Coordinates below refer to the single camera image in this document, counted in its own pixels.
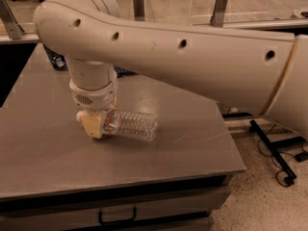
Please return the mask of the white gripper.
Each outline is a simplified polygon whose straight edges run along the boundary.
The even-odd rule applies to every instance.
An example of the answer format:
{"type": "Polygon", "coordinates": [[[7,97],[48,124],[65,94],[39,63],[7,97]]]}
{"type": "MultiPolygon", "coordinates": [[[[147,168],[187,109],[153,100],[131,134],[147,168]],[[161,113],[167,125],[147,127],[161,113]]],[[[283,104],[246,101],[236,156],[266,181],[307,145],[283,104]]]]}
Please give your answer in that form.
{"type": "Polygon", "coordinates": [[[99,90],[83,90],[78,88],[73,81],[69,82],[69,87],[76,105],[86,109],[77,113],[77,121],[82,124],[90,137],[101,139],[107,112],[90,112],[88,110],[104,110],[111,104],[112,109],[116,109],[117,77],[99,90]]]}

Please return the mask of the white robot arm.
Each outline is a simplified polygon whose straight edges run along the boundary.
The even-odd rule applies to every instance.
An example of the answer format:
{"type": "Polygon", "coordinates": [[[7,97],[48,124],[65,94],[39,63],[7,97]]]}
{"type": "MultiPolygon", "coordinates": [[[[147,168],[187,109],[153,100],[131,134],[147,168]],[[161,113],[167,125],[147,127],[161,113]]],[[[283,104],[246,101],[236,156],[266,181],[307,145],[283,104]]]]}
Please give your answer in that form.
{"type": "Polygon", "coordinates": [[[112,67],[137,72],[308,136],[308,37],[121,19],[116,0],[46,0],[40,41],[68,60],[86,131],[116,97],[112,67]]]}

